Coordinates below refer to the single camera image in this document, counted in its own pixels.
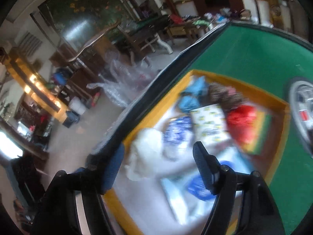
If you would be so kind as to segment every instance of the yellow and white patterned package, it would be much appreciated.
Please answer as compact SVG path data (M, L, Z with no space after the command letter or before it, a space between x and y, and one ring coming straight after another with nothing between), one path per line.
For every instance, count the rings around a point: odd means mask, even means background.
M190 112L196 141L204 146L231 139L223 110L220 105L212 104Z

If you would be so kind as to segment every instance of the white crumpled bag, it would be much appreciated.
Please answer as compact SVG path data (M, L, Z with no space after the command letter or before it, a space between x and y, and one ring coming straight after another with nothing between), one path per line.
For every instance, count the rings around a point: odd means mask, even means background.
M154 128L142 129L130 145L126 176L133 181L152 177L162 158L162 151L163 133Z

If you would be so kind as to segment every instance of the blue and white package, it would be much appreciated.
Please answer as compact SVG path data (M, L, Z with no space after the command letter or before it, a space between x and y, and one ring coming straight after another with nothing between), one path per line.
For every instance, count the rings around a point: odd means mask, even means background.
M177 160L190 145L192 137L190 116L170 119L164 132L164 155L170 160Z
M220 164L234 171L250 174L252 166L243 158L236 146L229 146L218 154ZM185 225L210 213L215 196L205 189L197 167L178 175L161 179L161 185L171 206L175 219Z

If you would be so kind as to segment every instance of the floor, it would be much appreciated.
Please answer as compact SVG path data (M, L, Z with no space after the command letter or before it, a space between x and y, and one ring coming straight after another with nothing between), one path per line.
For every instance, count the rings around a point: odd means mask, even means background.
M186 39L175 39L175 44L172 45L172 54L168 54L164 48L155 46L156 52L148 55L153 68L156 70L165 68L188 46L189 43ZM48 148L50 156L44 170L47 175L42 178L43 186L47 188L59 170L71 173L79 167L84 167L86 157L122 110L121 107L114 105L105 94L102 94L96 107L87 110L78 124L74 124L71 128L66 128L62 124L54 125ZM80 195L76 201L82 233L88 235L90 233Z

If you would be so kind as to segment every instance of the white bucket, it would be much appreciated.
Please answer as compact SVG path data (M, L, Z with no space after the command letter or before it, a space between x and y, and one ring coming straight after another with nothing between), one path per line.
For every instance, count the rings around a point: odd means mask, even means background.
M75 111L77 114L82 115L87 110L86 106L82 104L78 97L74 97L70 102L69 105L71 110Z

